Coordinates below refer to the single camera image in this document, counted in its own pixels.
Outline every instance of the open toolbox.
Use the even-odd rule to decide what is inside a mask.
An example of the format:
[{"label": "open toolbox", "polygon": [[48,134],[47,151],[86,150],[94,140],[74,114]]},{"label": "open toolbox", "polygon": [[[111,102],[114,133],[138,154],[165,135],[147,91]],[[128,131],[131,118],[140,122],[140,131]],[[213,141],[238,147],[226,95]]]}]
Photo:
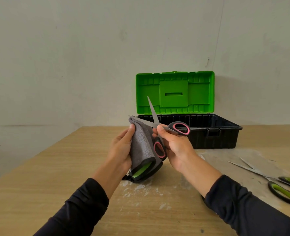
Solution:
[{"label": "open toolbox", "polygon": [[189,139],[194,149],[234,148],[242,127],[212,114],[214,83],[213,71],[137,74],[138,118],[154,122],[149,96],[160,123],[182,121],[190,126]]}]

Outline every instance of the black plastic box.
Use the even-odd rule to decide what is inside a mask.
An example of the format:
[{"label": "black plastic box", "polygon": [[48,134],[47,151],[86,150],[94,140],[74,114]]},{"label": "black plastic box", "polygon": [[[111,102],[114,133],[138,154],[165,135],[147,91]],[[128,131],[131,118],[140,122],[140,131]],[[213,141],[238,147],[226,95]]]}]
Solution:
[{"label": "black plastic box", "polygon": [[[154,122],[152,115],[138,118]],[[242,127],[216,114],[158,115],[159,122],[169,125],[175,121],[188,124],[191,128],[190,142],[194,149],[235,148]]]}]

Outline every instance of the wooden tabletop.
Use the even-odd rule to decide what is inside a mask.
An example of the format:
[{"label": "wooden tabletop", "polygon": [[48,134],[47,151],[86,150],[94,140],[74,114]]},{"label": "wooden tabletop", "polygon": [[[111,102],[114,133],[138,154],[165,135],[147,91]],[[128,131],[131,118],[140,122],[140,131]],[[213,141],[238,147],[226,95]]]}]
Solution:
[{"label": "wooden tabletop", "polygon": [[[0,235],[32,235],[106,157],[123,127],[81,127],[0,178]],[[235,149],[198,154],[255,195],[290,216],[290,205],[267,189],[267,181],[238,168],[242,156],[270,174],[290,176],[290,125],[245,126]],[[122,181],[94,235],[236,235],[201,201],[170,165],[146,182]]]}]

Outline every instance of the folded cloth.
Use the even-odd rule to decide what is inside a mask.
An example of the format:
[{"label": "folded cloth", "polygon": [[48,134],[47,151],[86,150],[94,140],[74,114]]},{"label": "folded cloth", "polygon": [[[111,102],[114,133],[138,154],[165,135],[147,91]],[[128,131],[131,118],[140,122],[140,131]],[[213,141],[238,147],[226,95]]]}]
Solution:
[{"label": "folded cloth", "polygon": [[155,174],[163,163],[154,150],[152,128],[132,118],[129,122],[135,125],[130,151],[132,166],[123,180],[139,183]]}]

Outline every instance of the green toolbox lid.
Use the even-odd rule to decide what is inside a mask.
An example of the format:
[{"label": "green toolbox lid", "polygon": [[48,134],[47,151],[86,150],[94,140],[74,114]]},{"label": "green toolbox lid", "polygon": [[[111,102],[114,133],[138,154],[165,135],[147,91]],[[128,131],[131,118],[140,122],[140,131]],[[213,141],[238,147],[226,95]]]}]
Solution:
[{"label": "green toolbox lid", "polygon": [[157,114],[212,113],[215,73],[166,72],[136,75],[136,111],[151,115],[149,96]]}]

